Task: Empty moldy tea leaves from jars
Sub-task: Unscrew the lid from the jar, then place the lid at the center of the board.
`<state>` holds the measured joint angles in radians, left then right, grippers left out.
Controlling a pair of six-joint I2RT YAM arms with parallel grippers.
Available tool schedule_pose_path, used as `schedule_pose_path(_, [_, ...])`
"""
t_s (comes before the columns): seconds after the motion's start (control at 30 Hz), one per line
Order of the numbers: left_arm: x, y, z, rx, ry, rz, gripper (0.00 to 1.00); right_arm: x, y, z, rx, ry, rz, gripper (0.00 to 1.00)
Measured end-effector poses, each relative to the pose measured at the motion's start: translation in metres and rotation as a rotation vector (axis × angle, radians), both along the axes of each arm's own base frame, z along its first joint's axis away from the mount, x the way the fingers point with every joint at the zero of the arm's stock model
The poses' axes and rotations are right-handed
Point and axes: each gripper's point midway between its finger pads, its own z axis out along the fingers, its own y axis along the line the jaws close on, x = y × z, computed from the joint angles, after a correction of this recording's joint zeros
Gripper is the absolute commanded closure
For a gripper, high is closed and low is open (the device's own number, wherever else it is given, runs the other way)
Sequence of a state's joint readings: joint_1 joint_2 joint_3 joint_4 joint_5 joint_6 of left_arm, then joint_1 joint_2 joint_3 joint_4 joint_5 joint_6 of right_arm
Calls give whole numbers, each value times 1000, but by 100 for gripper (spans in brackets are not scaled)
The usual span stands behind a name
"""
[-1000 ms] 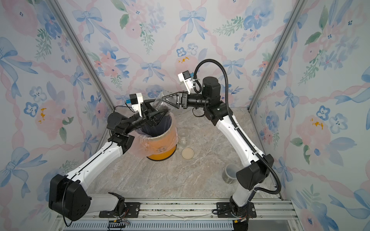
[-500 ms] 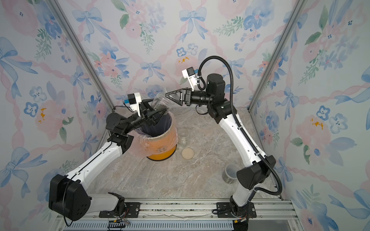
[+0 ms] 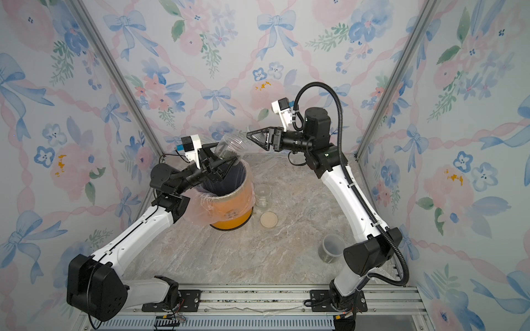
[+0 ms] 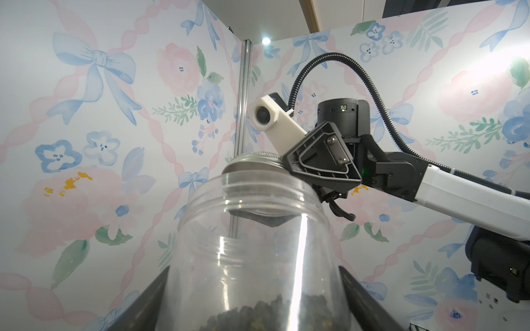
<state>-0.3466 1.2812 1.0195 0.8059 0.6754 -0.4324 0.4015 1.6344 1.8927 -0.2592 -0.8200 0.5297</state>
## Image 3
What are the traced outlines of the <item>glass jar with tea leaves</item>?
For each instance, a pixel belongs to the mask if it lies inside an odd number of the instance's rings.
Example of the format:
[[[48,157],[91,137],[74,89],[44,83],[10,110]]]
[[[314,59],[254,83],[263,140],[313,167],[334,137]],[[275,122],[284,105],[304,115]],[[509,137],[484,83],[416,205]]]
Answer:
[[[266,184],[255,186],[255,205],[258,208],[268,208],[271,202],[271,187]]]

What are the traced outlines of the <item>beige jar lid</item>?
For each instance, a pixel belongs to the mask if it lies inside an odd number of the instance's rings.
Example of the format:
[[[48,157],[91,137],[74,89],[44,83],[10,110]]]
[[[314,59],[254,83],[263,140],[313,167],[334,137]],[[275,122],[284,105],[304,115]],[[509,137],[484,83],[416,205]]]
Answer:
[[[274,228],[278,224],[278,217],[274,212],[264,212],[259,220],[265,228]]]

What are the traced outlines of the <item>grey metal jar lid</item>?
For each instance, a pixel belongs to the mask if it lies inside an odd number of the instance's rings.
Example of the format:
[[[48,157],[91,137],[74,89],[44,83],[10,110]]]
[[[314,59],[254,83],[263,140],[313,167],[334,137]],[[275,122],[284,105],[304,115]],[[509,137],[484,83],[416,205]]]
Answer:
[[[255,137],[254,137],[254,132],[247,132],[246,133],[246,138],[248,139],[249,142],[256,144]]]

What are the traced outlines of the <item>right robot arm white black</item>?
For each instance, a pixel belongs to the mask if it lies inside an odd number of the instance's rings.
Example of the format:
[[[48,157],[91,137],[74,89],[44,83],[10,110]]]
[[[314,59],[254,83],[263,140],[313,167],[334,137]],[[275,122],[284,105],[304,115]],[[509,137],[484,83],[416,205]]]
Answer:
[[[334,310],[354,313],[361,291],[370,279],[390,284],[377,268],[398,252],[402,234],[390,228],[371,207],[354,181],[345,156],[330,142],[331,119],[323,108],[305,112],[304,129],[267,127],[247,133],[247,139],[262,149],[303,153],[306,165],[331,191],[352,229],[353,245],[343,250],[346,266],[330,283],[323,303]]]

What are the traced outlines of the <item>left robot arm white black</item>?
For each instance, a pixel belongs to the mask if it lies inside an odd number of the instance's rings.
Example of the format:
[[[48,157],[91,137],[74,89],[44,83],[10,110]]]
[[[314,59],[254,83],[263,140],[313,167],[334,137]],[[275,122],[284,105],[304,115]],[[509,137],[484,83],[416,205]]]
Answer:
[[[184,193],[209,180],[224,180],[240,156],[215,153],[209,143],[187,153],[189,165],[178,170],[157,164],[150,173],[154,200],[147,211],[116,239],[86,256],[77,255],[68,265],[66,302],[90,319],[111,320],[122,309],[154,304],[174,312],[182,303],[178,282],[164,276],[124,281],[130,263],[160,233],[184,216],[190,198]]]

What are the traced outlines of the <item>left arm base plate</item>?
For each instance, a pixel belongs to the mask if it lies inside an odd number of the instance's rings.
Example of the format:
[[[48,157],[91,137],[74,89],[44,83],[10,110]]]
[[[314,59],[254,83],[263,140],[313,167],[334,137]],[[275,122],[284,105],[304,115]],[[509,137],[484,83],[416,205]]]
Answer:
[[[201,290],[178,290],[171,297],[169,305],[161,303],[146,303],[142,306],[144,313],[197,313],[201,299]]]

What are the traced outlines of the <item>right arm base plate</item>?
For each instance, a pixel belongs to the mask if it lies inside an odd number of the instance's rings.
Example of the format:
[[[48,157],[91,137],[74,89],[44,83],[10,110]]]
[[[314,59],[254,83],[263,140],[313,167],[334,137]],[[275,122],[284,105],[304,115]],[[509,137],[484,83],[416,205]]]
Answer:
[[[363,291],[355,291],[347,297],[339,292],[330,290],[311,290],[310,298],[304,301],[304,306],[313,313],[365,313],[368,311],[367,300]]]

